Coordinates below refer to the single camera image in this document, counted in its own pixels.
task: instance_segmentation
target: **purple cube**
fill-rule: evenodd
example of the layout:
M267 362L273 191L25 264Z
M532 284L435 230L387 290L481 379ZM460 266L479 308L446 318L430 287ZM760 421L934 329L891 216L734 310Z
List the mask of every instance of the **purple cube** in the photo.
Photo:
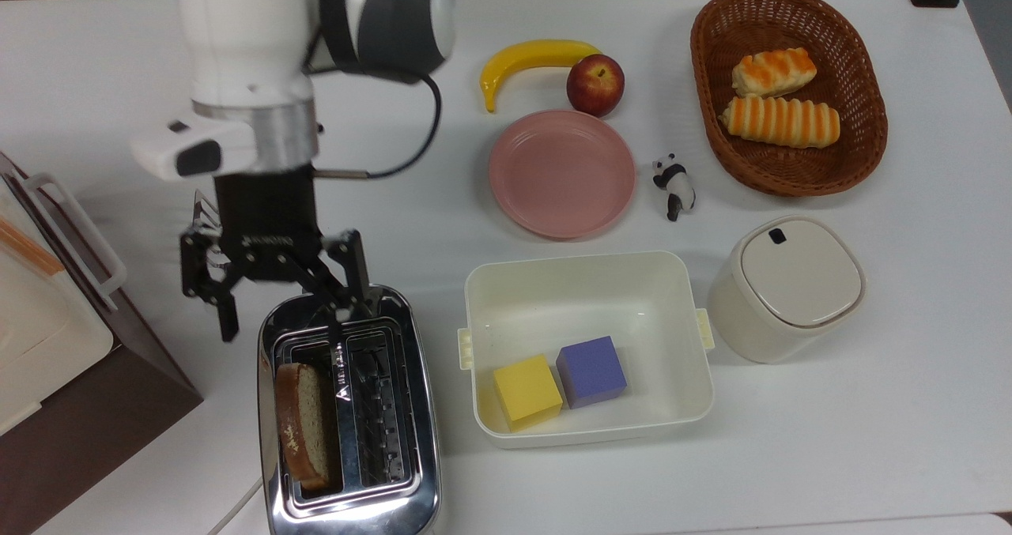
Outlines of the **purple cube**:
M567 345L559 352L556 368L570 409L615 398L625 389L625 375L609 336Z

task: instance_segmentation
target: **panda figurine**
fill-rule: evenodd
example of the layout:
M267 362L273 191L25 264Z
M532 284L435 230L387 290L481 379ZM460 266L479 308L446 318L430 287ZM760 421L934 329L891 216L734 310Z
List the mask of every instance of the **panda figurine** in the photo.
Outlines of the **panda figurine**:
M675 164L675 154L654 163L654 185L668 192L668 220L677 221L682 208L695 206L695 190L684 165Z

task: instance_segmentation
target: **wicker basket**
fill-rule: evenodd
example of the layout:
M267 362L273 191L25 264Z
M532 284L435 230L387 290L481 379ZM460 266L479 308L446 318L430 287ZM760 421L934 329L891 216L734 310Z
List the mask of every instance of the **wicker basket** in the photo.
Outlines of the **wicker basket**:
M840 113L840 139L825 149L749 142L718 120L734 98L731 70L742 57L805 47L819 70L786 98L828 103ZM712 0L692 26L692 67L713 153L739 182L784 197L850 189L886 151L886 105L857 31L821 0Z

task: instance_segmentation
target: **red apple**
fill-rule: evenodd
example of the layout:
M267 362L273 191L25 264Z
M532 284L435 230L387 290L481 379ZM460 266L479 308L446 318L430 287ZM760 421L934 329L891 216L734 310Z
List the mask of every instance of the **red apple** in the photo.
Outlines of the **red apple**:
M566 95L576 110L602 117L618 105L625 91L625 75L609 56L587 56L570 70Z

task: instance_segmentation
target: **stainless steel toaster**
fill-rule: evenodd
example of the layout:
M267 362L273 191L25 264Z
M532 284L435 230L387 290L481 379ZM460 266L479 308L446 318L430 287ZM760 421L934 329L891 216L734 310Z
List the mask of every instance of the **stainless steel toaster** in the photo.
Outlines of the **stainless steel toaster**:
M311 294L282 301L260 331L260 451L274 535L433 531L441 504L439 450L421 342L405 297L371 287L378 294L375 316L345 320L339 343L332 343L326 310ZM304 491L285 464L274 379L277 367L291 362L311 363L333 384L328 397L341 477L332 489Z

